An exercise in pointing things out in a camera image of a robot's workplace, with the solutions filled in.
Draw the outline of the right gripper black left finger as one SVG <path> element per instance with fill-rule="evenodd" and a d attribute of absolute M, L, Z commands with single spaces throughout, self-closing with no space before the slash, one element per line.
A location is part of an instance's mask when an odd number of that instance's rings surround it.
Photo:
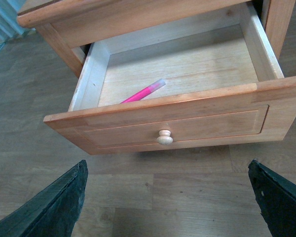
<path fill-rule="evenodd" d="M 88 168 L 81 160 L 0 220 L 0 237 L 70 237 L 85 200 Z"/>

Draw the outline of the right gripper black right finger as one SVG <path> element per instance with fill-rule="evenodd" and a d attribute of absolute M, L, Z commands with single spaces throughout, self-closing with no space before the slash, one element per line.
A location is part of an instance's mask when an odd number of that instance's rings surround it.
<path fill-rule="evenodd" d="M 296 237 L 296 185 L 262 163 L 248 166 L 261 215 L 273 237 Z"/>

